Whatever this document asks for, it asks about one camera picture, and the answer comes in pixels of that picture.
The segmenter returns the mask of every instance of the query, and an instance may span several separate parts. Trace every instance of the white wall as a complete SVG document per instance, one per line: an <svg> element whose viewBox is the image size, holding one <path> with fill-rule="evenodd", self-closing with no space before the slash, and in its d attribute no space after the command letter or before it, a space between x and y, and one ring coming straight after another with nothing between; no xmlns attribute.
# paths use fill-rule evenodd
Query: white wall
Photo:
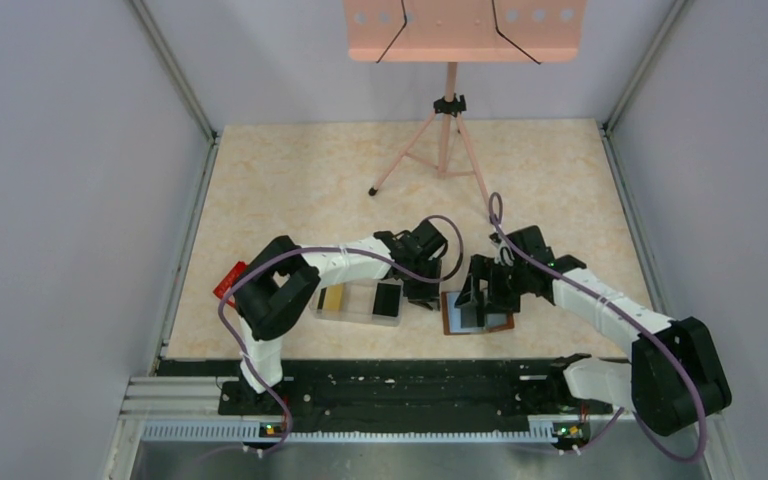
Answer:
<svg viewBox="0 0 768 480"><path fill-rule="evenodd" d="M220 127L419 119L443 95L444 65L351 61L341 0L146 3ZM470 118L606 119L671 3L591 0L571 63L462 65Z"/></svg>
<svg viewBox="0 0 768 480"><path fill-rule="evenodd" d="M0 0L0 478L99 478L205 154L125 2Z"/></svg>
<svg viewBox="0 0 768 480"><path fill-rule="evenodd" d="M672 313L711 328L768 478L768 2L695 2L616 138Z"/></svg>

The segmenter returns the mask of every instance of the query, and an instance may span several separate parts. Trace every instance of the clear plastic box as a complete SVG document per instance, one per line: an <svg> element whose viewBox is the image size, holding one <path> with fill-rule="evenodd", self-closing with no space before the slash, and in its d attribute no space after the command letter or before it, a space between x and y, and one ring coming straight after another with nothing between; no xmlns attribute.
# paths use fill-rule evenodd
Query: clear plastic box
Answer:
<svg viewBox="0 0 768 480"><path fill-rule="evenodd" d="M402 319L402 284L362 280L323 288L311 298L310 311L323 320L396 327Z"/></svg>

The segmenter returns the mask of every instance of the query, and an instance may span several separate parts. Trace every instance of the metal floor panel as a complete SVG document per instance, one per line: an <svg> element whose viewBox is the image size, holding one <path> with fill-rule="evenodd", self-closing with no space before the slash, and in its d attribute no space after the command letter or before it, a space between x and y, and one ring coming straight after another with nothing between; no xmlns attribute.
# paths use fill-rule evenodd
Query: metal floor panel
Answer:
<svg viewBox="0 0 768 480"><path fill-rule="evenodd" d="M676 452L691 451L695 432L679 432L666 442ZM474 480L474 479L708 479L704 463L684 465L655 450L634 421L622 421L600 445L580 457L538 455L516 445L487 443L304 443L258 460L232 448L198 460L229 443L143 442L132 480ZM534 444L529 448L538 448Z"/></svg>

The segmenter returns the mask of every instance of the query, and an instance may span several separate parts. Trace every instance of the music stand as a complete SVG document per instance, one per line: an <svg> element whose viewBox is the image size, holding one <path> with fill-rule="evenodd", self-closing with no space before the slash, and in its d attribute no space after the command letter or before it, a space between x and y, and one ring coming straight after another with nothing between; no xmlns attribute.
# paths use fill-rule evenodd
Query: music stand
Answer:
<svg viewBox="0 0 768 480"><path fill-rule="evenodd" d="M489 194L463 121L466 99L455 94L460 62L567 62L578 54L587 0L343 0L349 57L361 62L446 62L442 98L387 170L369 189L374 196L403 158L437 170L440 178L475 175L485 207ZM443 115L437 163L410 152ZM449 172L449 134L457 134L471 171Z"/></svg>

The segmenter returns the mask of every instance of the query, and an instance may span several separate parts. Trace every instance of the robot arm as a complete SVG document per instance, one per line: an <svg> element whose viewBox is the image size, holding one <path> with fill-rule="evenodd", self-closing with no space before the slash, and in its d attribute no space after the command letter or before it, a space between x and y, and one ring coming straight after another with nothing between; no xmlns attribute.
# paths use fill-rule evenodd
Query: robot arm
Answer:
<svg viewBox="0 0 768 480"><path fill-rule="evenodd" d="M326 246L337 251L289 257L245 283L234 292L234 300L248 359L254 370L270 386L281 381L283 336L295 326L310 298L319 289L360 279L395 277L404 281L403 291L409 302L425 308L439 308L439 285L406 277L383 260L348 252L370 252L408 271L439 278L446 245L446 237L431 222L423 220L410 232L376 232L356 242ZM248 269L302 247L286 235L277 237L258 254ZM285 278L282 285L275 280L276 274ZM241 371L255 392L265 391L245 360L241 362Z"/></svg>
<svg viewBox="0 0 768 480"><path fill-rule="evenodd" d="M553 380L561 396L599 400L621 406L637 415L659 435L670 435L693 424L696 411L687 387L673 366L655 346L616 312L610 301L653 333L679 360L693 380L706 414L731 404L731 391L705 325L689 317L677 321L635 303L599 280L571 255L555 258L540 229L528 227L511 233L512 243L557 273L593 290L593 298L579 288L555 278L512 254L498 235L495 259L475 255L456 305L484 312L519 311L519 296L532 293L587 320L624 352L627 362L617 363L574 355L555 361ZM480 288L486 282L486 289Z"/></svg>

